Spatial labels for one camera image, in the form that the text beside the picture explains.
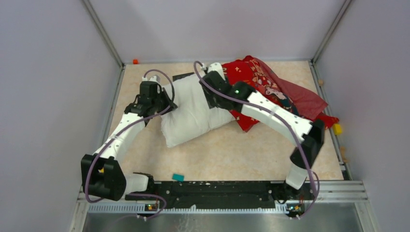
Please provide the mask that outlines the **white pillow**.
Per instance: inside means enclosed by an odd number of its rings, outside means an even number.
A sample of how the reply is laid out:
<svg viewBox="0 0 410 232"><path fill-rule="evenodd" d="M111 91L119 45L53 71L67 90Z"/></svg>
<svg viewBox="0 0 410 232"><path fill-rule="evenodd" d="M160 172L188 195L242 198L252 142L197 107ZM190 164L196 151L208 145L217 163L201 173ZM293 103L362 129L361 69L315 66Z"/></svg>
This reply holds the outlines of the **white pillow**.
<svg viewBox="0 0 410 232"><path fill-rule="evenodd" d="M175 80L173 86L177 108L161 115L161 131L167 147L190 141L234 120L225 109L209 108L196 74Z"/></svg>

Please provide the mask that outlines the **red patterned pillowcase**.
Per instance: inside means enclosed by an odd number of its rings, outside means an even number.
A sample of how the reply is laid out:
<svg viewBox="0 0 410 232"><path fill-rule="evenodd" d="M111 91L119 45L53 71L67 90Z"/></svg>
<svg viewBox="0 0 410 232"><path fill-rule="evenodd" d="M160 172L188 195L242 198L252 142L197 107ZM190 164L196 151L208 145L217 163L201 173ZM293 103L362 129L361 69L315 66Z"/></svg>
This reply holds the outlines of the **red patterned pillowcase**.
<svg viewBox="0 0 410 232"><path fill-rule="evenodd" d="M243 81L262 93L268 100L302 118L320 119L329 129L339 122L328 116L324 109L328 104L316 93L297 84L279 78L263 61L253 56L222 64L223 72L231 85Z"/></svg>

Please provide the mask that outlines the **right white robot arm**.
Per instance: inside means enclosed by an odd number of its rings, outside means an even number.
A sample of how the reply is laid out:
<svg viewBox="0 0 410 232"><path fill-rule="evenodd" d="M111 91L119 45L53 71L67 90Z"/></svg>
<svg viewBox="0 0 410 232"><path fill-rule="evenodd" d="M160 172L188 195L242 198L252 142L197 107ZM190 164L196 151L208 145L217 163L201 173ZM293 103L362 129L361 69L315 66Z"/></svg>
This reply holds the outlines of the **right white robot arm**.
<svg viewBox="0 0 410 232"><path fill-rule="evenodd" d="M324 144L322 120L299 117L272 103L245 82L230 85L217 71L209 71L199 80L211 108L234 110L256 119L294 143L291 168L283 186L287 198L297 199L303 193L306 179L310 180L312 191L318 191L311 168Z"/></svg>

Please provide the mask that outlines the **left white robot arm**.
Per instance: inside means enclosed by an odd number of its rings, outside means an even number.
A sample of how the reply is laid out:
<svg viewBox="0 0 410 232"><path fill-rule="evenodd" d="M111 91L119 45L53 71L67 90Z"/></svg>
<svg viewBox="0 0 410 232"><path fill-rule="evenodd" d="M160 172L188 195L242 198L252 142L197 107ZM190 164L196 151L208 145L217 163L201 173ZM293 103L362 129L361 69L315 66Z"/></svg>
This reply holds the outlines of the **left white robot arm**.
<svg viewBox="0 0 410 232"><path fill-rule="evenodd" d="M120 164L137 134L149 121L176 108L177 105L161 87L157 76L143 78L139 94L125 108L112 134L92 155L85 154L81 159L82 187L87 201L118 201L134 192L144 200L154 196L155 187L151 175L125 175Z"/></svg>

